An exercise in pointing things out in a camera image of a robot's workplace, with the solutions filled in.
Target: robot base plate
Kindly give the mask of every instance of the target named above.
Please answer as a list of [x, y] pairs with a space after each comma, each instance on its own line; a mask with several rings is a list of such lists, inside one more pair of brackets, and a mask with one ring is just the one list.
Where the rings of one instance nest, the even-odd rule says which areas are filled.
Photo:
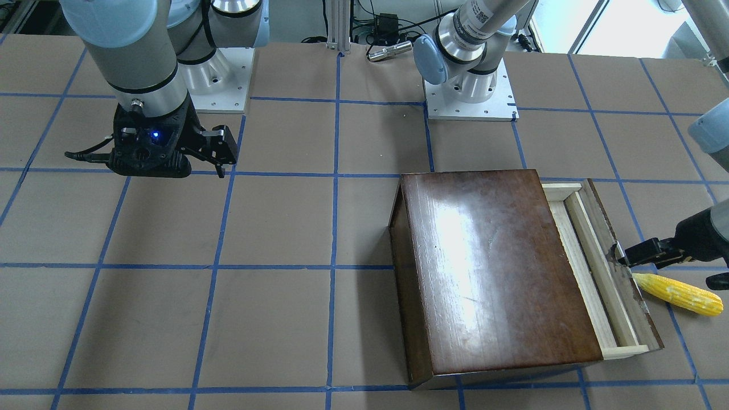
[[457, 100], [444, 87], [448, 83], [433, 85], [425, 83], [425, 96], [428, 104], [428, 118], [433, 120], [468, 121], [511, 121], [519, 118], [514, 93], [502, 60], [497, 69], [498, 82], [494, 94], [483, 103], [469, 104]]
[[253, 74], [254, 48], [219, 49], [235, 73], [235, 81], [218, 93], [190, 94], [197, 112], [244, 114]]

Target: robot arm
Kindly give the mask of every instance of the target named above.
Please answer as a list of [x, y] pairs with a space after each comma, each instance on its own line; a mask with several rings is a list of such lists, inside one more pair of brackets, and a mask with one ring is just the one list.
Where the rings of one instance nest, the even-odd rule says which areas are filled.
[[415, 62], [423, 78], [439, 85], [471, 69], [478, 72], [495, 69], [507, 41], [494, 34], [527, 2], [469, 0], [445, 16], [432, 33], [420, 36], [413, 45]]
[[66, 156], [121, 175], [182, 178], [192, 171], [191, 155], [215, 165], [222, 178], [222, 167], [236, 162], [237, 144], [226, 125], [211, 131], [200, 125], [179, 62], [207, 61], [217, 46], [265, 45], [268, 0], [61, 0], [61, 6], [119, 101], [112, 151], [93, 153], [103, 143]]
[[[684, 0], [686, 10], [711, 48], [718, 66], [729, 72], [729, 0]], [[729, 98], [698, 118], [689, 134], [701, 149], [729, 172]], [[637, 266], [654, 263], [663, 268], [674, 263], [723, 258], [729, 266], [729, 200], [686, 218], [673, 238], [651, 238], [612, 255], [618, 263]], [[706, 278], [713, 290], [729, 290], [729, 273]]]

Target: blue grid line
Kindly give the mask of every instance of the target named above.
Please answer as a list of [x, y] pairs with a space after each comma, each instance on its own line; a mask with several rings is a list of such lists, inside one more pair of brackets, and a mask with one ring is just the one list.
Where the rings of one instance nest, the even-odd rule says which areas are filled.
[[511, 121], [511, 131], [514, 133], [514, 140], [516, 141], [516, 148], [519, 150], [519, 159], [521, 160], [521, 168], [527, 169], [526, 156], [524, 155], [524, 148], [521, 146], [521, 138], [519, 138], [519, 130], [516, 129], [516, 115], [513, 115], [514, 119]]
[[[0, 172], [22, 172], [23, 168], [18, 167], [0, 167]], [[92, 169], [92, 168], [39, 168], [32, 167], [28, 172], [64, 172], [64, 173], [83, 173], [83, 174], [111, 174], [110, 169]], [[217, 175], [215, 171], [193, 171], [193, 175]], [[269, 171], [235, 171], [235, 175], [247, 177], [310, 177], [310, 178], [383, 178], [393, 179], [400, 178], [400, 174], [331, 174], [319, 172], [269, 172]], [[582, 181], [587, 177], [540, 177], [543, 181]], [[618, 179], [618, 178], [591, 178], [595, 182], [622, 182], [631, 184], [662, 184], [662, 185], [729, 185], [729, 181], [719, 180], [696, 180], [696, 179]]]
[[530, 389], [574, 389], [580, 387], [579, 382], [537, 382], [507, 384], [476, 384], [464, 386], [464, 390], [530, 390]]
[[704, 181], [704, 184], [706, 186], [706, 191], [709, 193], [709, 196], [712, 198], [712, 201], [714, 202], [714, 204], [716, 204], [717, 197], [714, 196], [714, 191], [712, 190], [712, 187], [708, 183], [706, 183], [706, 178], [704, 177], [703, 172], [701, 172], [701, 168], [699, 168], [698, 163], [696, 162], [696, 158], [694, 158], [693, 154], [691, 153], [691, 149], [688, 147], [688, 144], [686, 144], [686, 139], [683, 137], [683, 133], [679, 129], [679, 126], [676, 124], [676, 119], [671, 114], [671, 112], [668, 110], [668, 104], [666, 104], [666, 101], [663, 99], [663, 96], [660, 94], [660, 91], [658, 90], [658, 86], [656, 86], [655, 82], [653, 81], [653, 77], [648, 72], [648, 67], [646, 67], [645, 62], [643, 61], [642, 58], [639, 58], [638, 61], [640, 61], [640, 65], [643, 67], [643, 71], [645, 71], [645, 75], [648, 76], [648, 80], [650, 81], [651, 86], [653, 86], [653, 90], [655, 91], [655, 94], [658, 96], [658, 99], [660, 100], [661, 105], [663, 105], [663, 109], [666, 111], [668, 118], [671, 120], [671, 124], [673, 124], [674, 129], [676, 130], [676, 134], [678, 134], [679, 140], [681, 140], [681, 144], [683, 144], [684, 150], [686, 150], [686, 154], [688, 155], [688, 158], [691, 160], [691, 163], [693, 164], [693, 167], [696, 170], [698, 177], [702, 181]]
[[296, 98], [296, 97], [251, 97], [251, 100], [258, 101], [296, 101], [296, 102], [323, 102], [323, 103], [336, 103], [336, 99], [330, 98]]
[[0, 389], [0, 395], [53, 395], [55, 389]]
[[[729, 379], [702, 379], [703, 384], [724, 386], [729, 385]], [[690, 386], [695, 384], [694, 379], [656, 379], [656, 380], [604, 380], [585, 382], [589, 388], [607, 387], [641, 387], [641, 386]], [[537, 389], [573, 389], [579, 388], [579, 382], [514, 382], [506, 384], [471, 384], [463, 386], [463, 390], [537, 390]], [[296, 392], [392, 392], [408, 391], [405, 384], [371, 384], [352, 386], [226, 386], [226, 387], [199, 387], [197, 394], [223, 394], [223, 393], [296, 393]], [[438, 390], [458, 390], [458, 387], [445, 387]], [[0, 395], [54, 395], [56, 389], [0, 389]], [[91, 388], [64, 388], [61, 395], [127, 395], [127, 394], [189, 394], [190, 387], [91, 387]]]
[[430, 127], [428, 126], [428, 104], [426, 103], [423, 103], [423, 122], [425, 123], [425, 145], [428, 149], [428, 166], [430, 167], [431, 172], [435, 172], [435, 164], [433, 161], [433, 144], [431, 143]]
[[68, 98], [99, 98], [99, 99], [114, 99], [116, 96], [98, 96], [92, 94], [68, 94]]
[[[241, 116], [241, 127], [238, 131], [238, 151], [241, 151], [241, 144], [243, 142], [243, 130], [246, 128], [246, 116]], [[230, 199], [233, 196], [233, 184], [235, 183], [235, 168], [237, 164], [234, 164], [230, 172], [230, 180], [228, 181], [228, 188], [225, 194], [225, 205], [223, 206], [223, 215], [220, 220], [220, 234], [218, 235], [218, 245], [215, 249], [215, 258], [213, 261], [213, 271], [210, 274], [210, 289], [208, 291], [208, 303], [205, 309], [205, 317], [203, 319], [203, 330], [200, 333], [200, 346], [198, 347], [198, 358], [195, 361], [195, 373], [192, 375], [192, 388], [190, 390], [190, 401], [188, 402], [187, 408], [193, 410], [195, 408], [195, 398], [197, 396], [198, 385], [200, 383], [200, 371], [203, 367], [203, 358], [205, 355], [205, 345], [208, 338], [208, 329], [210, 328], [210, 316], [213, 311], [213, 300], [215, 297], [215, 285], [217, 284], [218, 270], [220, 264], [220, 255], [222, 254], [223, 242], [225, 240], [225, 230], [227, 227], [227, 217], [230, 211]]]
[[[102, 269], [161, 269], [161, 270], [206, 270], [212, 269], [214, 265], [178, 265], [147, 264], [147, 263], [48, 263], [48, 262], [0, 262], [0, 268], [58, 268], [58, 269], [85, 269], [100, 266]], [[228, 271], [329, 271], [332, 268], [338, 270], [360, 270], [360, 271], [391, 271], [393, 265], [225, 265], [218, 264], [217, 269]]]
[[40, 97], [40, 98], [60, 98], [63, 94], [52, 93], [9, 93], [0, 92], [0, 97]]
[[71, 346], [69, 347], [69, 353], [66, 356], [66, 362], [63, 365], [63, 371], [61, 372], [61, 377], [58, 380], [58, 387], [56, 388], [55, 394], [53, 396], [53, 402], [51, 403], [50, 410], [56, 410], [58, 408], [58, 401], [61, 399], [61, 393], [63, 392], [63, 388], [66, 385], [66, 379], [69, 376], [69, 371], [71, 370], [71, 362], [74, 359], [74, 355], [76, 354], [76, 348], [79, 344], [79, 340], [81, 339], [81, 331], [84, 328], [84, 322], [86, 321], [86, 315], [89, 311], [89, 306], [91, 305], [91, 298], [93, 297], [94, 290], [96, 289], [96, 283], [98, 282], [99, 273], [101, 272], [101, 264], [104, 263], [104, 258], [106, 257], [106, 251], [109, 249], [109, 242], [112, 240], [112, 234], [114, 233], [114, 227], [117, 224], [117, 220], [119, 219], [119, 213], [122, 211], [122, 204], [124, 203], [124, 198], [127, 195], [127, 191], [129, 189], [129, 182], [131, 182], [131, 177], [126, 177], [126, 180], [124, 181], [124, 187], [122, 188], [122, 192], [119, 195], [119, 201], [117, 202], [117, 208], [114, 210], [114, 216], [112, 217], [112, 221], [109, 224], [109, 229], [106, 232], [106, 238], [104, 239], [104, 245], [101, 248], [101, 253], [98, 256], [98, 262], [96, 269], [94, 269], [93, 276], [91, 278], [91, 283], [89, 284], [89, 289], [86, 293], [86, 299], [84, 301], [84, 306], [81, 309], [81, 315], [79, 316], [79, 322], [76, 326], [76, 331], [74, 332], [74, 338], [71, 340]]
[[38, 155], [38, 151], [40, 150], [41, 145], [43, 144], [43, 141], [45, 141], [46, 136], [48, 135], [48, 131], [50, 131], [50, 128], [53, 125], [53, 121], [55, 120], [56, 116], [58, 115], [58, 112], [61, 110], [61, 105], [63, 105], [64, 96], [69, 92], [69, 89], [71, 88], [71, 84], [74, 82], [74, 79], [76, 78], [76, 74], [78, 74], [78, 72], [79, 72], [79, 68], [81, 67], [81, 62], [84, 61], [85, 55], [86, 55], [86, 49], [84, 49], [81, 52], [81, 56], [79, 57], [79, 60], [76, 62], [76, 67], [74, 68], [73, 72], [71, 73], [71, 77], [69, 78], [69, 81], [66, 83], [66, 88], [63, 89], [63, 95], [58, 99], [58, 104], [55, 105], [55, 109], [53, 110], [53, 113], [51, 114], [50, 119], [48, 120], [48, 123], [46, 124], [46, 127], [43, 130], [43, 133], [41, 134], [40, 139], [38, 140], [38, 143], [36, 144], [35, 148], [33, 149], [31, 156], [28, 158], [28, 162], [26, 162], [25, 167], [23, 167], [23, 171], [17, 180], [17, 184], [15, 184], [15, 189], [12, 191], [12, 194], [10, 195], [10, 199], [8, 200], [7, 204], [5, 205], [5, 208], [3, 209], [2, 214], [0, 214], [0, 226], [2, 226], [2, 224], [5, 222], [5, 218], [7, 217], [8, 212], [10, 212], [10, 207], [15, 202], [15, 198], [17, 197], [17, 193], [20, 192], [20, 187], [23, 185], [23, 181], [26, 180], [26, 176], [28, 175], [28, 170], [30, 169], [33, 161], [36, 159], [36, 155]]
[[688, 345], [686, 345], [686, 339], [684, 339], [681, 327], [676, 320], [674, 308], [671, 306], [670, 303], [666, 302], [666, 309], [668, 310], [668, 315], [671, 317], [671, 322], [674, 324], [676, 334], [678, 334], [681, 348], [683, 348], [684, 354], [686, 355], [686, 361], [688, 361], [688, 364], [691, 367], [691, 374], [693, 375], [696, 386], [698, 387], [698, 391], [701, 394], [701, 398], [703, 398], [703, 404], [706, 406], [706, 410], [712, 410], [712, 405], [709, 402], [709, 397], [706, 395], [706, 389], [703, 388], [703, 382], [701, 381], [701, 377], [698, 375], [696, 364], [693, 361], [693, 357], [691, 357], [691, 352], [688, 349]]
[[329, 317], [327, 322], [327, 385], [326, 396], [324, 399], [325, 410], [332, 408], [332, 378], [334, 375], [334, 321], [335, 321], [335, 296], [336, 296], [336, 280], [337, 270], [337, 222], [338, 222], [338, 202], [339, 202], [339, 133], [340, 133], [340, 106], [341, 106], [341, 90], [342, 90], [342, 57], [343, 53], [337, 53], [337, 77], [336, 77], [336, 104], [335, 104], [335, 122], [334, 122], [334, 178], [332, 179], [332, 255], [330, 259], [331, 269], [330, 288], [329, 288]]
[[585, 91], [585, 87], [582, 85], [582, 80], [580, 79], [580, 75], [577, 73], [577, 67], [574, 65], [574, 61], [572, 60], [571, 55], [567, 55], [567, 60], [569, 60], [569, 65], [572, 67], [572, 73], [574, 73], [574, 78], [577, 80], [577, 85], [580, 86], [580, 92], [582, 93], [582, 97], [585, 99], [585, 104], [587, 104], [588, 109], [590, 110], [590, 116], [592, 117], [593, 123], [595, 124], [595, 129], [597, 130], [597, 134], [600, 137], [600, 142], [602, 142], [602, 146], [605, 149], [605, 155], [607, 155], [607, 159], [610, 162], [610, 166], [612, 167], [612, 172], [615, 174], [615, 179], [617, 180], [617, 185], [620, 187], [620, 192], [623, 194], [623, 199], [625, 200], [625, 204], [628, 206], [628, 212], [630, 212], [631, 219], [633, 220], [633, 224], [638, 229], [638, 234], [641, 237], [641, 241], [643, 241], [643, 233], [640, 229], [640, 225], [638, 224], [638, 218], [635, 215], [635, 211], [633, 210], [633, 206], [631, 205], [631, 200], [628, 197], [628, 191], [625, 190], [625, 185], [623, 184], [623, 181], [620, 178], [620, 173], [617, 171], [617, 167], [615, 165], [615, 161], [612, 159], [612, 154], [610, 154], [610, 149], [607, 146], [607, 141], [605, 140], [605, 136], [602, 133], [602, 129], [600, 128], [600, 124], [597, 121], [597, 117], [595, 116], [595, 112], [593, 111], [592, 104], [590, 104], [590, 99], [588, 98], [588, 94]]
[[466, 395], [463, 391], [463, 381], [461, 380], [461, 377], [456, 375], [454, 376], [456, 379], [456, 391], [458, 391], [458, 407], [459, 410], [466, 410]]
[[422, 107], [425, 101], [365, 101], [365, 100], [339, 100], [342, 104], [363, 104], [363, 105], [410, 105]]
[[585, 382], [585, 375], [582, 372], [581, 368], [577, 369], [577, 380], [579, 380], [579, 384], [580, 384], [580, 393], [582, 393], [582, 401], [585, 402], [585, 410], [591, 410], [592, 406], [590, 406], [590, 396], [588, 396], [588, 388], [587, 388], [587, 384]]

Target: wooden box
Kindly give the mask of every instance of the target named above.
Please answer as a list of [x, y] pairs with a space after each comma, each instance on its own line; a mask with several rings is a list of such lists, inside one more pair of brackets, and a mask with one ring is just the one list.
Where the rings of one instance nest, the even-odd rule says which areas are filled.
[[663, 348], [592, 184], [406, 174], [390, 221], [411, 388], [506, 382]]

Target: cable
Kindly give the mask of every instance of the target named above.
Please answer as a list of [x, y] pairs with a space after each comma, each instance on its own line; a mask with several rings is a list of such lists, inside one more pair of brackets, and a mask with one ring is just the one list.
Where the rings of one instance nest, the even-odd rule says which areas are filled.
[[655, 2], [658, 3], [658, 6], [660, 7], [661, 10], [663, 10], [664, 12], [669, 12], [669, 13], [678, 13], [681, 10], [683, 10], [683, 9], [686, 8], [686, 6], [683, 6], [680, 9], [675, 9], [675, 10], [666, 9], [666, 8], [663, 7], [663, 3], [661, 3], [660, 0], [655, 0]]
[[324, 30], [329, 36], [329, 21], [327, 20], [327, 0], [321, 0], [321, 13], [324, 15]]
[[[365, 9], [365, 8], [364, 8], [364, 7], [362, 6], [362, 3], [361, 3], [361, 1], [360, 1], [360, 0], [357, 0], [357, 3], [359, 3], [359, 6], [360, 6], [360, 7], [361, 7], [361, 8], [362, 8], [362, 9], [363, 9], [363, 10], [364, 10], [365, 12], [367, 12], [367, 13], [369, 13], [369, 14], [371, 14], [371, 15], [373, 15], [373, 16], [376, 16], [376, 17], [377, 17], [377, 15], [375, 14], [375, 6], [373, 6], [373, 4], [372, 4], [372, 0], [370, 0], [370, 6], [372, 7], [372, 11], [369, 11], [368, 9]], [[394, 18], [392, 18], [392, 17], [387, 17], [387, 16], [383, 16], [383, 15], [380, 15], [379, 17], [380, 17], [380, 18], [389, 18], [389, 19], [395, 20], [395, 19], [394, 19]], [[421, 24], [423, 24], [422, 22], [420, 22], [420, 23], [414, 23], [414, 22], [412, 22], [412, 21], [410, 21], [410, 20], [406, 20], [406, 19], [404, 19], [404, 18], [397, 18], [397, 20], [400, 20], [400, 21], [405, 21], [406, 23], [410, 23], [410, 24], [413, 24], [413, 27], [415, 27], [415, 26], [418, 26], [418, 27], [420, 27], [420, 29], [421, 29], [421, 30], [423, 31], [423, 33], [427, 33], [427, 31], [425, 31], [425, 29], [424, 29], [424, 28], [423, 28], [423, 27], [421, 26]]]

